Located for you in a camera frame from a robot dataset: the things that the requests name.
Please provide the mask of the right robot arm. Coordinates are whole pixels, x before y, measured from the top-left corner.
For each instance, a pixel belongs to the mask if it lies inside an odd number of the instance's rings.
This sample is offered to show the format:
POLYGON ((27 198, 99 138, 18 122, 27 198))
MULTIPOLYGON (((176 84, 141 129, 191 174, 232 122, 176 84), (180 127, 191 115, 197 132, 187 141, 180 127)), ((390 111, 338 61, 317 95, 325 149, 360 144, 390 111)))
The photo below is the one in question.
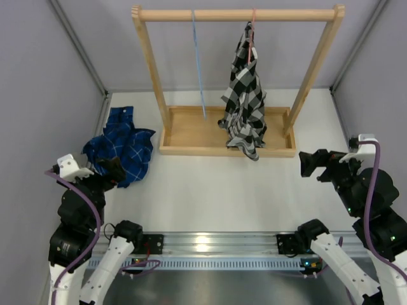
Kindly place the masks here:
POLYGON ((375 267, 372 279, 318 219, 298 226, 296 246, 317 254, 345 286, 354 304, 406 304, 406 221, 391 207, 399 191, 390 175, 344 152, 319 149, 300 152, 300 174, 309 177, 323 168, 319 182, 332 183, 351 217, 356 236, 375 267))

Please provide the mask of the light blue hanger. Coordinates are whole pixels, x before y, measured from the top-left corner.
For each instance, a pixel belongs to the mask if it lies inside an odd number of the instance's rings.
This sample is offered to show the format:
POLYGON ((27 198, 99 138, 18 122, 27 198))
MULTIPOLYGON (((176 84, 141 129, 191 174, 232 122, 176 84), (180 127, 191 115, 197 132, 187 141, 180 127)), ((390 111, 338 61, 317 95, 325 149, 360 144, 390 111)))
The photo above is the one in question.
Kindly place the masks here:
POLYGON ((197 74, 198 74, 200 101, 201 101, 201 106, 202 106, 203 118, 204 118, 204 120, 206 120, 207 113, 206 113, 205 99, 204 99, 203 86, 202 86, 202 70, 201 70, 201 65, 200 65, 200 54, 199 54, 199 48, 198 48, 198 36, 197 36, 197 28, 196 28, 194 10, 191 10, 191 20, 192 20, 192 26, 193 26, 193 41, 194 41, 194 48, 195 48, 195 60, 196 60, 197 74))

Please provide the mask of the blue plaid shirt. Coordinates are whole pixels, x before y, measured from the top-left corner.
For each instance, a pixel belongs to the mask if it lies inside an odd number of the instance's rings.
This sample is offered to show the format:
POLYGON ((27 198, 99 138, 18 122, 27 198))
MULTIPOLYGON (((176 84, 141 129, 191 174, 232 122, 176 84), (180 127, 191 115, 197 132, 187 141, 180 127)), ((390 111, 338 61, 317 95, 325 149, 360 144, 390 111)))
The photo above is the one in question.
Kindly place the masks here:
POLYGON ((82 153, 101 175, 107 174, 107 170, 97 160, 120 160, 125 179, 118 183, 118 188, 127 188, 146 176, 153 152, 151 138, 156 132, 136 128, 133 112, 132 106, 110 108, 102 134, 89 140, 82 148, 82 153))

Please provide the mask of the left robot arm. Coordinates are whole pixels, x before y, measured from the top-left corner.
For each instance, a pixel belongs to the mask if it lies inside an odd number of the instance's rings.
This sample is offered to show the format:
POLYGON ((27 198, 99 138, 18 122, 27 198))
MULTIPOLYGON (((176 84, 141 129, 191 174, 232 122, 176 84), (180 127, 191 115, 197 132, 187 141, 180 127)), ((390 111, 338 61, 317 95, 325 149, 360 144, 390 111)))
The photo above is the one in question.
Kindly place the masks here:
POLYGON ((143 248, 142 226, 121 221, 99 265, 82 282, 104 223, 105 193, 125 180, 119 158, 101 158, 97 164, 104 173, 79 166, 68 154, 45 172, 66 188, 57 211, 60 224, 50 238, 49 304, 102 304, 125 259, 143 248))

